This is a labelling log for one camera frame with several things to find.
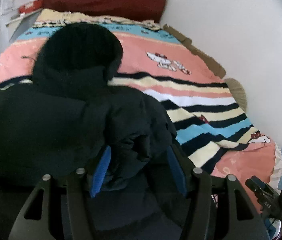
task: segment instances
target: bed sheet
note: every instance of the bed sheet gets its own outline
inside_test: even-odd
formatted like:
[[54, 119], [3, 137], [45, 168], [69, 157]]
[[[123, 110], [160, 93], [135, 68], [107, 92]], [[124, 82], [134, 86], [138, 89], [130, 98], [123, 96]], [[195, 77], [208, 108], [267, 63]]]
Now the bed sheet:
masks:
[[[62, 25], [89, 22], [78, 15], [66, 19], [65, 13], [57, 20], [57, 13], [52, 20], [41, 14], [40, 22], [0, 55], [0, 87], [31, 76], [41, 46]], [[270, 181], [275, 143], [252, 125], [224, 81], [198, 56], [166, 31], [151, 30], [151, 24], [122, 23], [111, 17], [93, 23], [112, 31], [123, 47], [122, 64], [109, 85], [134, 87], [160, 101], [183, 151], [197, 167], [214, 170], [217, 176], [232, 173], [243, 185], [252, 175]]]

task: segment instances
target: bed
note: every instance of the bed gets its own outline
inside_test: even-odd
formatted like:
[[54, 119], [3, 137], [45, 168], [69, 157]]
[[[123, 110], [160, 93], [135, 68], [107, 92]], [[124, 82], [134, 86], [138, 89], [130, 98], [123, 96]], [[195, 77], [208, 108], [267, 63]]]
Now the bed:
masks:
[[160, 101], [188, 158], [214, 176], [234, 174], [261, 212], [245, 181], [256, 175], [270, 182], [281, 152], [239, 107], [222, 80], [225, 73], [217, 74], [219, 67], [211, 71], [216, 63], [204, 54], [198, 56], [191, 40], [182, 40], [175, 30], [156, 23], [165, 1], [44, 0], [33, 26], [0, 55], [0, 89], [31, 78], [40, 48], [63, 26], [74, 22], [101, 25], [115, 34], [124, 51], [121, 67], [109, 85], [130, 86]]

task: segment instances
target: striped blanket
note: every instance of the striped blanket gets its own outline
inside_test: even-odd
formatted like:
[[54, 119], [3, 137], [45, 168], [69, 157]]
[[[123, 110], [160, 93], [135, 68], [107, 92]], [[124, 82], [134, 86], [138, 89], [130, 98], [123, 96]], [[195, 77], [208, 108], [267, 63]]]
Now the striped blanket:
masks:
[[[54, 23], [41, 19], [1, 54], [0, 83], [31, 75], [40, 47], [62, 28], [60, 22]], [[197, 167], [211, 173], [228, 149], [270, 142], [252, 125], [223, 80], [172, 35], [111, 22], [111, 17], [106, 23], [94, 23], [112, 31], [124, 51], [121, 67], [109, 85], [134, 87], [160, 101], [174, 122], [178, 142]]]

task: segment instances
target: silver bolt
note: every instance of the silver bolt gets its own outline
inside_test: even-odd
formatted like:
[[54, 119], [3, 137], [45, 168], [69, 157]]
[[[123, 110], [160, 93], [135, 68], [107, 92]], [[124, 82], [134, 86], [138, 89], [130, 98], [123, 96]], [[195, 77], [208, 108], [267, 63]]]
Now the silver bolt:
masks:
[[232, 174], [229, 174], [228, 175], [228, 180], [230, 180], [230, 181], [235, 181], [237, 178], [234, 176], [234, 175], [232, 175]]
[[82, 174], [85, 173], [85, 169], [84, 169], [84, 168], [78, 168], [78, 169], [76, 170], [76, 173], [77, 173], [78, 175], [82, 175]]
[[45, 175], [43, 175], [42, 179], [43, 179], [44, 181], [48, 181], [48, 180], [51, 179], [51, 176], [50, 176], [50, 174], [45, 174]]
[[202, 173], [202, 169], [199, 168], [199, 167], [195, 167], [195, 168], [193, 169], [193, 172], [194, 172], [195, 174], [201, 174], [201, 173]]

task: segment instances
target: beige woven fan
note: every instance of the beige woven fan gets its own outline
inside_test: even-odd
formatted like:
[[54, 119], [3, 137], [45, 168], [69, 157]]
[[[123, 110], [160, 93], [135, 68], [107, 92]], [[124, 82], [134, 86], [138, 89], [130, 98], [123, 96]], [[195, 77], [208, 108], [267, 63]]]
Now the beige woven fan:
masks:
[[247, 97], [243, 86], [234, 78], [226, 78], [224, 82], [228, 85], [229, 90], [239, 106], [245, 112], [247, 110]]

